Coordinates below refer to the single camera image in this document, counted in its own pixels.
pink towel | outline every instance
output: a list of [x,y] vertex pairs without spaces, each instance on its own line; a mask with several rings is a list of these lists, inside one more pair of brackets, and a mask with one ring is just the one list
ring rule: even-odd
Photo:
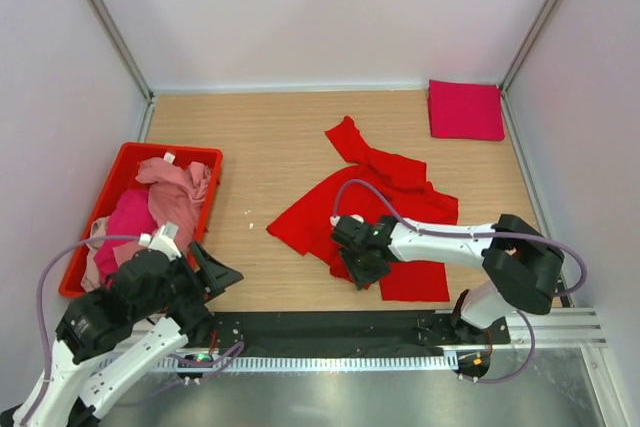
[[[115,210],[107,221],[107,235],[151,234],[158,228],[149,213],[149,192],[125,190],[118,199]],[[107,240],[96,252],[94,261],[100,271],[100,282],[104,283],[109,274],[117,272],[120,265],[131,260],[133,254],[141,250],[137,242]]]
[[211,169],[192,162],[182,170],[159,157],[140,164],[136,180],[153,184],[149,188],[149,212],[158,225],[172,222],[178,226],[175,242],[186,252],[198,225],[200,210],[211,181]]
[[503,140],[500,90],[495,85],[429,82],[431,135],[445,139]]

red plastic basket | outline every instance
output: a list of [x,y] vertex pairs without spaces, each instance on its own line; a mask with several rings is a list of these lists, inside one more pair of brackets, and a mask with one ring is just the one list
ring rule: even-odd
[[[198,226],[194,240],[201,241],[204,237],[204,233],[213,207],[213,199],[215,197],[216,188],[220,179],[220,172],[222,169],[222,152],[217,149],[204,149],[199,147],[182,147],[176,145],[162,145],[162,144],[145,144],[138,142],[128,142],[120,148],[118,157],[116,157],[111,172],[107,177],[107,181],[102,187],[102,192],[98,197],[93,212],[87,221],[87,225],[82,233],[82,238],[86,239],[89,236],[91,224],[100,217],[110,215],[116,208],[118,199],[127,189],[148,189],[149,185],[143,185],[136,182],[136,174],[138,173],[138,167],[140,162],[149,159],[151,157],[164,157],[164,154],[170,152],[176,156],[173,164],[181,168],[186,168],[191,162],[202,162],[211,168],[211,182],[209,183],[209,189],[207,190],[207,196],[205,197],[204,204],[202,205],[202,211],[200,212],[200,218],[198,220]],[[67,267],[67,271],[60,282],[58,292],[63,297],[79,297],[85,293],[84,289],[80,285],[80,281],[84,275],[86,269],[86,259],[89,250],[87,247],[81,247],[76,249],[71,258],[71,262]]]

cable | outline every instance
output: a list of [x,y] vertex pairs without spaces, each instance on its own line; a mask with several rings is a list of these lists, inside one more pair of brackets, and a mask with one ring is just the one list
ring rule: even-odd
[[467,234],[467,233],[459,233],[459,232],[441,232],[437,230],[418,229],[411,222],[403,218],[398,213],[398,211],[391,205],[391,202],[389,202],[386,199],[386,197],[378,189],[376,189],[373,185],[371,185],[369,182],[366,182],[364,180],[351,179],[345,182],[342,185],[342,187],[340,187],[340,190],[338,190],[338,193],[336,194],[336,199],[333,203],[333,217],[338,217],[338,207],[340,206],[340,198],[342,197],[342,194],[344,193],[345,189],[353,184],[360,184],[368,188],[371,192],[373,192],[376,195],[376,197],[378,197],[378,199],[380,199],[380,201],[385,205],[385,207],[389,209],[389,212],[393,214],[393,216],[398,220],[398,222],[400,222],[402,225],[404,225],[408,229],[414,232],[417,232],[418,234],[431,235],[434,237],[447,237],[451,239],[501,238],[501,239],[513,239],[513,240],[527,240],[529,242],[537,242],[540,244],[544,244],[550,247],[555,247],[556,249],[565,251],[567,254],[573,257],[575,261],[578,263],[578,266],[580,267],[580,278],[578,279],[578,281],[573,287],[570,287],[563,291],[556,292],[555,297],[564,297],[565,295],[572,294],[576,290],[580,289],[587,281],[587,264],[585,263],[584,259],[575,250],[573,250],[568,245],[563,244],[562,242],[558,242],[556,240],[548,239],[546,237],[542,237],[538,235],[512,233],[512,232],[481,232],[476,234]]
[[[210,380],[210,379],[213,379],[214,377],[219,376],[225,370],[227,370],[229,367],[231,367],[231,364],[240,356],[240,354],[242,353],[243,349],[244,349],[244,343],[242,341],[240,341],[240,342],[232,345],[231,347],[229,347],[229,349],[227,349],[224,354],[222,354],[220,357],[218,357],[213,362],[198,362],[196,360],[184,359],[184,358],[182,358],[182,357],[180,357],[179,355],[176,355],[176,354],[169,354],[168,357],[170,357],[172,359],[177,359],[179,362],[187,364],[187,365],[190,365],[190,366],[193,366],[193,367],[203,367],[203,368],[215,367],[216,365],[218,365],[222,361],[224,361],[226,359],[229,359],[229,361],[226,364],[222,365],[219,369],[214,370],[213,372],[211,372],[211,373],[209,373],[207,375],[203,375],[202,378],[199,379],[200,382],[206,382],[207,380]],[[127,402],[127,403],[116,404],[115,407],[127,407],[127,408],[128,407],[138,407],[140,405],[146,404],[150,400],[155,399],[158,395],[163,394],[164,392],[167,392],[168,390],[171,390],[174,387],[177,387],[178,385],[184,385],[184,381],[182,379],[180,379],[180,380],[175,380],[173,382],[169,382],[168,384],[166,384],[165,386],[159,388],[154,393],[148,395],[147,397],[145,397],[142,400],[137,400],[135,402]]]
[[43,307],[43,290],[44,290],[44,281],[51,272],[51,269],[58,263],[62,257],[67,255],[69,252],[73,252],[78,247],[82,247],[83,245],[90,244],[92,242],[103,242],[105,240],[138,240],[139,237],[134,235],[103,235],[100,237],[92,237],[90,239],[84,239],[75,244],[70,245],[58,255],[56,255],[51,261],[47,264],[47,266],[42,271],[40,275],[40,279],[38,280],[38,288],[36,289],[36,315],[38,317],[38,329],[40,330],[40,339],[42,341],[42,349],[44,351],[44,376],[42,379],[42,386],[40,387],[40,391],[36,396],[31,408],[27,411],[24,418],[20,422],[20,425],[25,425],[29,422],[29,419],[36,411],[38,406],[42,403],[42,399],[47,393],[49,389],[49,381],[51,380],[51,365],[53,360],[51,358],[51,345],[49,344],[49,335],[47,334],[47,327],[44,323],[44,307]]
[[518,367],[517,370],[511,372],[510,374],[505,375],[504,377],[498,377],[497,379],[476,379],[468,375],[462,375],[463,379],[469,380],[471,382],[478,383],[478,384],[501,384],[508,380],[515,379],[520,374],[522,374],[522,372],[527,370],[527,367],[529,367],[529,365],[533,361],[533,356],[536,353],[536,336],[535,336],[535,333],[533,332],[533,326],[531,325],[531,322],[529,322],[529,319],[527,318],[527,316],[524,315],[519,310],[516,310],[516,313],[520,317],[522,317],[522,320],[524,320],[524,323],[527,325],[527,329],[529,329],[529,337],[531,338],[531,349],[529,349],[529,353],[527,354],[527,358],[524,360],[523,364],[520,367]]

wooden floor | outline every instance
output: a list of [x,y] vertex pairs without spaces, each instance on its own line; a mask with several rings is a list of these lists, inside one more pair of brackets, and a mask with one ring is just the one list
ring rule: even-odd
[[[149,142],[215,147],[224,153],[221,185],[205,247],[245,280],[214,300],[223,310],[370,310],[444,308],[452,304],[383,302],[357,292],[312,255],[301,257],[265,228],[325,177],[346,164],[324,135],[344,115],[373,147],[427,162],[435,188],[460,199],[459,224],[534,216],[509,139],[434,139],[425,92],[329,92],[163,96]],[[447,266],[452,303],[486,280]]]

metal frame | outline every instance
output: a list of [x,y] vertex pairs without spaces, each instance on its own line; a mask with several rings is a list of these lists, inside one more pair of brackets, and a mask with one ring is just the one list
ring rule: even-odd
[[[450,314],[451,310],[437,310],[436,313]],[[162,317],[154,315],[152,318],[157,321]],[[551,309],[551,313],[548,315],[527,315],[527,318],[536,329],[536,349],[605,349],[608,347],[596,311],[590,307],[570,309],[559,307]],[[513,313],[506,316],[506,321],[512,342],[511,344],[494,345],[493,348],[495,350],[529,350],[531,345],[529,330],[522,317]],[[146,322],[137,323],[131,337],[118,344],[113,352],[119,354],[126,351],[152,328],[153,326]],[[441,348],[445,351],[475,351],[478,350],[478,345],[445,345]],[[178,352],[203,354],[207,353],[207,350],[184,348]]]
[[631,405],[634,400],[626,398],[618,388],[611,350],[583,348],[582,357],[606,424],[612,427],[630,426],[631,420],[624,406]]
[[142,75],[138,64],[136,63],[133,55],[131,54],[131,51],[129,50],[129,47],[127,46],[127,43],[124,41],[124,38],[122,37],[118,26],[113,20],[113,17],[111,17],[109,9],[107,9],[104,0],[87,0],[87,2],[91,6],[91,9],[95,13],[98,21],[104,28],[105,34],[111,41],[113,48],[118,53],[118,56],[129,72],[129,75],[131,75],[131,78],[138,86],[140,93],[147,102],[151,102],[153,92],[149,88],[147,81]]
[[511,85],[513,84],[513,81],[518,75],[518,72],[520,72],[520,69],[531,53],[531,49],[533,49],[538,38],[540,37],[540,34],[551,20],[551,17],[558,7],[559,3],[560,0],[544,0],[544,2],[542,3],[542,7],[540,8],[538,15],[529,28],[529,32],[527,32],[524,41],[520,45],[515,58],[511,62],[511,65],[509,66],[509,69],[505,74],[504,80],[500,84],[500,88],[503,92],[508,92],[509,87],[511,87]]

